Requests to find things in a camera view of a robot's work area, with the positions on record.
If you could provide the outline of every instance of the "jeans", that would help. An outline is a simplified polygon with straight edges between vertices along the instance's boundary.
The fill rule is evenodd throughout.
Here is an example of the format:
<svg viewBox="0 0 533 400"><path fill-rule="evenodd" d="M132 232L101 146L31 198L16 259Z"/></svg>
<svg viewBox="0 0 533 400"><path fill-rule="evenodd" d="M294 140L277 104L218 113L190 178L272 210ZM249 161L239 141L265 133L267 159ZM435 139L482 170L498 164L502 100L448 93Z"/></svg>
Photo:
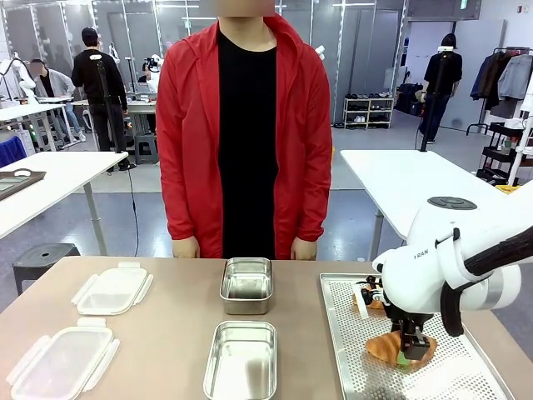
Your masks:
<svg viewBox="0 0 533 400"><path fill-rule="evenodd" d="M101 152L111 151L111 140L109 139L109 129L107 128L107 107L105 104L91 104L92 121L94 122L94 129L97 131L98 146ZM112 115L109 122L115 127L117 134L117 143L115 148L120 152L126 151L126 137L124 136L124 116L122 115L122 107L118 104L111 105ZM127 158L118 163L119 165L128 165Z"/></svg>
<svg viewBox="0 0 533 400"><path fill-rule="evenodd" d="M426 111L424 112L424 119L422 120L422 124L420 125L420 132L427 136L427 140L430 142L433 142L435 140L436 134L439 130L439 126L441 125L442 117L444 117L444 113L446 112L446 106L448 105L448 102L450 101L450 95L439 95L435 96L435 94L428 94L426 98ZM430 112L431 107L435 103L435 109L433 111L433 119L431 120L431 126L428 127L429 119L430 119Z"/></svg>
<svg viewBox="0 0 533 400"><path fill-rule="evenodd" d="M74 132L79 134L82 131L82 129L80 128L80 124L77 122L77 117L76 117L76 114L74 113L74 106L72 105L71 102L68 102L65 104L65 112L67 113L68 122L72 124L72 126L74 127ZM59 116L57 117L57 119L59 120L59 126L61 127L63 135L68 136L67 124L65 123L65 120L63 119L62 112L59 112L58 114Z"/></svg>

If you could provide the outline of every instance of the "black pants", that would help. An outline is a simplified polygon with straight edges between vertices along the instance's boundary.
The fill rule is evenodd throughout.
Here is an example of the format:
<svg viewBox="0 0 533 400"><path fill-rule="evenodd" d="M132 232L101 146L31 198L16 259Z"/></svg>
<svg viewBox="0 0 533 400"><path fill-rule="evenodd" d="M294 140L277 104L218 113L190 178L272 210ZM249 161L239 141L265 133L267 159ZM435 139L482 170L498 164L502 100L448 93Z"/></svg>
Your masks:
<svg viewBox="0 0 533 400"><path fill-rule="evenodd" d="M450 101L450 95L427 95L426 112L424 112L424 119L422 120L422 125L420 126L420 132L422 132L422 134L424 135L427 134L427 140L430 142L435 140L435 136L439 131L439 126L441 125L442 117L444 117L444 113L446 112L446 106L448 105L448 101ZM433 119L431 120L431 126L428 127L431 107L433 103L435 103Z"/></svg>
<svg viewBox="0 0 533 400"><path fill-rule="evenodd" d="M107 107L105 104L91 104L92 121L94 128L98 135L98 145L101 152L111 151L111 140L109 139L109 130L107 129ZM109 123L115 127L117 134L116 149L121 152L126 151L126 137L124 136L124 117L122 116L122 108L118 104L111 105L112 115L109 118ZM124 158L119 165L128 165L129 161Z"/></svg>

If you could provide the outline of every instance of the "bread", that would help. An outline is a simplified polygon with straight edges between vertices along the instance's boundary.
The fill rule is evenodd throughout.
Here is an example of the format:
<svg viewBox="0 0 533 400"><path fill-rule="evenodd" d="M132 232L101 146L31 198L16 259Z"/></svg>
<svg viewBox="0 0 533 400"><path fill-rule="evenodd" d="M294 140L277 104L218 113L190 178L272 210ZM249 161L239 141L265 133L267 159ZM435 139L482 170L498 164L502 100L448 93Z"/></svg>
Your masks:
<svg viewBox="0 0 533 400"><path fill-rule="evenodd" d="M426 337L430 342L430 348L420 361L411 360L411 365L424 365L433 358L436 350L436 340L433 337ZM375 358L385 363L396 365L398 353L401 347L400 331L389 332L379 337L374 337L366 342L366 350Z"/></svg>
<svg viewBox="0 0 533 400"><path fill-rule="evenodd" d="M370 286L366 286L365 289L367 289L368 291L371 291L371 287ZM355 294L352 294L353 296L353 303L357 306L357 297ZM370 308L371 310L383 310L383 303L380 302L379 300L374 300L370 306L366 306L366 308Z"/></svg>

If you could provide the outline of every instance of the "stainless steel container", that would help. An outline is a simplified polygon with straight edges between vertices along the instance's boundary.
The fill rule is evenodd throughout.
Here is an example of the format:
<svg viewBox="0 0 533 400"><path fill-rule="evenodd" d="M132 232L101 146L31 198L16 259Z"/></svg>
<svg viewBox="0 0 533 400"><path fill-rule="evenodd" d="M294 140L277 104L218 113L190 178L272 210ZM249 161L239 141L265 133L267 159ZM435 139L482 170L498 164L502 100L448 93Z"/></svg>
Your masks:
<svg viewBox="0 0 533 400"><path fill-rule="evenodd" d="M207 398L267 400L276 385L276 329L268 322L218 325L203 381Z"/></svg>
<svg viewBox="0 0 533 400"><path fill-rule="evenodd" d="M272 268L266 258L231 258L220 286L224 311L231 315L268 313L272 296Z"/></svg>

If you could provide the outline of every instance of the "jacket on hanger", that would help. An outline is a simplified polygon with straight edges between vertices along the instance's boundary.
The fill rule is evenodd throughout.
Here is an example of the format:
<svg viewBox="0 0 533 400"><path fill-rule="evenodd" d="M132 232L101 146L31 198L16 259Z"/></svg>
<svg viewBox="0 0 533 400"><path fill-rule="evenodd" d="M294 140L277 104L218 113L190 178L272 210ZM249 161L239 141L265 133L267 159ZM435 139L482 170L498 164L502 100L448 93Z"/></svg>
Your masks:
<svg viewBox="0 0 533 400"><path fill-rule="evenodd" d="M477 73L476 81L474 82L472 92L470 93L470 97L474 100L479 100L480 98L483 98L481 96L481 79L485 76L487 72L487 68L489 67L491 58L492 56L485 58L485 61L481 64L480 71Z"/></svg>
<svg viewBox="0 0 533 400"><path fill-rule="evenodd" d="M500 104L500 98L498 97L498 81L506 70L507 64L514 56L515 54L511 52L498 53L496 61L491 69L488 70L485 86L483 87L484 93L488 91L485 110L491 110L494 106Z"/></svg>
<svg viewBox="0 0 533 400"><path fill-rule="evenodd" d="M533 56L524 54L513 57L498 81L498 96L500 100L515 98L523 100L526 95L527 83L531 76Z"/></svg>

